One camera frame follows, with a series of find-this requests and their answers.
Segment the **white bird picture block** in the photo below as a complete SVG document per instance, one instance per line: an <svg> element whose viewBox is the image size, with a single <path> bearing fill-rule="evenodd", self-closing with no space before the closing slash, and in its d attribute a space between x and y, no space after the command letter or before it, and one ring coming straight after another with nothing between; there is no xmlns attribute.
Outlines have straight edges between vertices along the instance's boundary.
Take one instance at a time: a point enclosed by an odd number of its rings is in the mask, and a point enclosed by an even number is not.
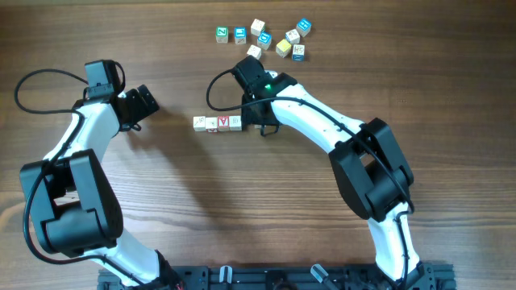
<svg viewBox="0 0 516 290"><path fill-rule="evenodd" d="M243 129L242 120L240 116L229 117L230 131L241 131Z"/></svg>

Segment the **red V letter block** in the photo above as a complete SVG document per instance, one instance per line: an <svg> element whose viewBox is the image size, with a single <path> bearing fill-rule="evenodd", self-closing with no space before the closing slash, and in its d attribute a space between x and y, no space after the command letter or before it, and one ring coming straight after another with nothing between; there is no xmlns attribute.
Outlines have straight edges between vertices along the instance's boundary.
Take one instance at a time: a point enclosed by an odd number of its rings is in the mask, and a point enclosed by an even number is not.
<svg viewBox="0 0 516 290"><path fill-rule="evenodd" d="M230 130L230 118L228 116L217 117L217 127L219 132Z"/></svg>

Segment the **red bottom wooden block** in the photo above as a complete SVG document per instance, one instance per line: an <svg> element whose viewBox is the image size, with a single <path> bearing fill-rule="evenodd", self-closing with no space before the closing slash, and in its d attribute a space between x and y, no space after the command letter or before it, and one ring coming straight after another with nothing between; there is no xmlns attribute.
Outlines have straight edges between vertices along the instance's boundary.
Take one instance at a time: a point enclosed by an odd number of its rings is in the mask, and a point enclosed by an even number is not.
<svg viewBox="0 0 516 290"><path fill-rule="evenodd" d="M206 131L209 133L218 132L218 118L217 117L206 117L205 122Z"/></svg>

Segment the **plain beige wooden block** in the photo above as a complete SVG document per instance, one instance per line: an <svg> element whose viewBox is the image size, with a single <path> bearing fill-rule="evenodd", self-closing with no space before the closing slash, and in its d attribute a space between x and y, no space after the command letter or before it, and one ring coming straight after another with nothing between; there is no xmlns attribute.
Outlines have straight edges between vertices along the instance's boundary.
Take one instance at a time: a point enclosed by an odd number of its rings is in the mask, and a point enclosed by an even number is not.
<svg viewBox="0 0 516 290"><path fill-rule="evenodd" d="M206 117L205 116L194 116L193 117L193 129L195 131L206 130Z"/></svg>

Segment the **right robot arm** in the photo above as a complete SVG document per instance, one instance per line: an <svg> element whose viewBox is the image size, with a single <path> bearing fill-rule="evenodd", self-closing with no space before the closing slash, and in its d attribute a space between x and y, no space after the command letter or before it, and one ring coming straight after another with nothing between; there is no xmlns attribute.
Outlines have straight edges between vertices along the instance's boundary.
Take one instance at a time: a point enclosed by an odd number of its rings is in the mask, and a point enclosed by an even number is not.
<svg viewBox="0 0 516 290"><path fill-rule="evenodd" d="M230 72L243 89L241 109L250 110L254 122L290 126L328 154L340 196L368 223L377 267L407 289L420 262L408 226L414 175L390 127L379 118L363 122L333 110L252 56Z"/></svg>

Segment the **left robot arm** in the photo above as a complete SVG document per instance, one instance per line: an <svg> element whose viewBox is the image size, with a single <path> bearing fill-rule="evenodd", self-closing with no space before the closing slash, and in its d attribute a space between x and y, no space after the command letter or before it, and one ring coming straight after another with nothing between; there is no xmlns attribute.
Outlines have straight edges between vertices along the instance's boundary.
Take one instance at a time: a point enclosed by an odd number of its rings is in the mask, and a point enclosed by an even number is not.
<svg viewBox="0 0 516 290"><path fill-rule="evenodd" d="M119 278L120 289L180 289L184 283L164 256L125 230L101 165L110 141L140 131L139 121L159 106L145 85L125 90L125 72L114 60L89 62L85 72L82 97L67 111L69 128L41 161L20 170L27 247L45 263L98 263Z"/></svg>

